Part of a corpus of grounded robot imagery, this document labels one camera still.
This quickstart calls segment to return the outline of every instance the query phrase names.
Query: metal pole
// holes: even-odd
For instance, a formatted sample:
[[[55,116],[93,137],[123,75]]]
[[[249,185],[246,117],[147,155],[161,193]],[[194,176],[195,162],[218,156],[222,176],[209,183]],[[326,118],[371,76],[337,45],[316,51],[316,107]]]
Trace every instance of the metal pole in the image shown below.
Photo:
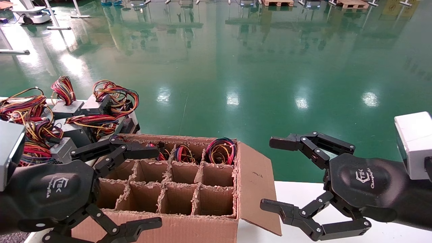
[[[71,15],[70,17],[72,19],[89,19],[89,18],[91,18],[90,15],[81,15],[81,12],[79,11],[78,3],[76,2],[76,0],[73,0],[73,4],[75,5],[76,13],[78,15]]]
[[[7,40],[6,36],[3,33],[3,30],[1,28],[0,28],[0,38],[3,39],[3,41],[7,47],[7,49],[0,49],[0,53],[21,54],[21,55],[30,54],[30,52],[28,50],[14,50],[14,49],[12,49],[12,46],[10,45],[9,41]]]
[[[399,3],[400,3],[400,4],[403,4],[403,5],[405,5],[405,6],[408,6],[408,7],[411,7],[411,6],[412,6],[412,4],[408,3],[408,0],[405,0],[405,2],[400,1]]]
[[[60,27],[59,24],[58,24],[58,22],[57,22],[57,18],[55,17],[54,12],[51,9],[51,5],[48,2],[48,0],[45,0],[45,4],[47,5],[47,9],[48,9],[48,11],[50,11],[51,18],[52,18],[52,20],[54,21],[54,24],[55,24],[55,26],[48,26],[47,30],[71,30],[72,29],[71,27]]]
[[[375,3],[377,0],[373,0],[372,2],[368,2],[370,5],[378,7],[378,4]]]

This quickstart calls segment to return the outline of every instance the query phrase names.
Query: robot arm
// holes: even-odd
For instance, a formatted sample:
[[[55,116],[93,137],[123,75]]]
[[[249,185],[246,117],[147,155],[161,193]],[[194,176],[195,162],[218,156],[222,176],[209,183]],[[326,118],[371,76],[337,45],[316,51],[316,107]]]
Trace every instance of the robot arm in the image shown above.
[[[432,183],[411,180],[403,163],[353,155],[355,146],[318,132],[272,137],[270,147],[299,150],[325,170],[324,194],[303,209],[263,199],[261,209],[278,213],[284,224],[299,227],[312,240],[360,236],[371,227],[366,217],[432,230]],[[330,157],[327,150],[337,157]],[[320,225],[312,217],[332,204],[352,221]]]
[[[9,172],[12,170],[12,175],[0,192],[0,233],[54,228],[43,237],[44,243],[88,243],[68,234],[90,216],[107,232],[98,243],[135,242],[142,231],[161,227],[161,218],[116,225],[95,204],[100,190],[99,178],[107,176],[126,159],[154,158],[158,154],[156,147],[126,143],[112,136],[109,140],[73,150],[72,158],[80,160],[69,164],[14,169],[19,160],[9,160],[7,168]],[[94,169],[84,163],[104,155],[107,157]]]

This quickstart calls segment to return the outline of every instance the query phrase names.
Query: green epoxy floor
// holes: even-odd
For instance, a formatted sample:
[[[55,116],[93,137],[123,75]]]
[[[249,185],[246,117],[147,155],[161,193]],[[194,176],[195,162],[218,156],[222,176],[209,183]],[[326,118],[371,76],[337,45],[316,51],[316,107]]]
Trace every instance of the green epoxy floor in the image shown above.
[[[31,54],[0,56],[0,96],[33,86],[50,94],[69,75],[86,99],[109,79],[139,93],[143,133],[236,137],[272,160],[276,180],[320,182],[311,161],[270,149],[269,138],[319,131],[354,143],[357,156],[400,160],[393,117],[432,111],[432,2],[412,3],[398,18],[398,0],[369,14],[324,1],[314,11],[235,0],[125,11],[82,0],[86,20],[62,3],[54,9],[70,31],[2,27]]]

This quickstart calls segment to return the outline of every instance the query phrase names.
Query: robotic hand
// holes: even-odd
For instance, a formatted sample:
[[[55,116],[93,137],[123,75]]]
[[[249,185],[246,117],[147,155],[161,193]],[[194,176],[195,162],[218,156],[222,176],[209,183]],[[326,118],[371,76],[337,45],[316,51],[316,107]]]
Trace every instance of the robotic hand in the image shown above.
[[[432,143],[429,143],[432,120],[429,114],[413,115],[395,117],[405,164],[356,157],[353,144],[315,131],[290,134],[286,138],[272,137],[270,147],[299,150],[325,170],[325,193],[302,209],[268,199],[261,200],[261,209],[279,214],[284,224],[300,228],[314,241],[363,235],[371,227],[366,217],[432,230],[432,183],[427,179],[432,180]],[[418,149],[418,144],[424,143],[429,147]],[[337,157],[330,159],[323,150]],[[312,217],[329,204],[352,221],[324,225],[315,222]]]
[[[24,132],[24,127],[18,124],[2,122],[1,125],[2,128],[10,126],[9,133]],[[69,236],[73,227],[90,216],[107,232],[98,243],[131,243],[143,230],[162,226],[160,217],[129,221],[118,226],[95,204],[100,190],[99,178],[107,176],[126,159],[157,157],[158,148],[126,143],[112,136],[109,140],[71,151],[75,160],[69,164],[16,168],[24,136],[14,137],[18,140],[16,143],[9,141],[12,145],[5,157],[6,162],[0,162],[0,179],[4,186],[0,187],[0,233],[54,228],[43,237],[44,243],[90,243]],[[84,163],[104,155],[107,157],[94,169]]]

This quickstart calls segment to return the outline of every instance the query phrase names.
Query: cardboard box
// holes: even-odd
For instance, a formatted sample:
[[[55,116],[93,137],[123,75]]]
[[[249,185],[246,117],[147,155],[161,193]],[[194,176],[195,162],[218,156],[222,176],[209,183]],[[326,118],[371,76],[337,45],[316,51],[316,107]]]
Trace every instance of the cardboard box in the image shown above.
[[[260,209],[262,198],[276,200],[271,161],[235,141],[235,164],[210,164],[205,148],[214,138],[122,134],[130,141],[164,142],[167,161],[130,160],[101,179],[97,205],[117,225],[161,217],[162,227],[141,233],[138,243],[235,243],[239,219],[282,235],[277,214]],[[175,161],[175,148],[187,145],[201,164]],[[72,236],[96,242],[106,232],[88,217]]]

